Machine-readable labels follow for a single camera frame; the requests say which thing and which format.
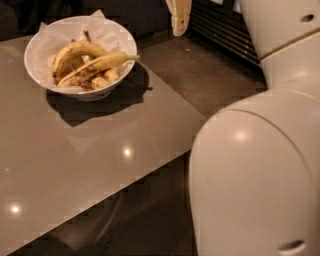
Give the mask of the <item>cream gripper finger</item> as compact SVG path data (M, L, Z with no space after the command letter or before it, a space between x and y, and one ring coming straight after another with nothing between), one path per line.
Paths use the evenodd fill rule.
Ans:
M192 0L166 0L171 14L171 25L175 37L182 36L188 29Z

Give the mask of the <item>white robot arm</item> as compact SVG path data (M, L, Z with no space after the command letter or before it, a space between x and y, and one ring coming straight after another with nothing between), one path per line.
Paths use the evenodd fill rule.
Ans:
M320 256L320 0L239 0L266 91L207 120L189 193L199 256Z

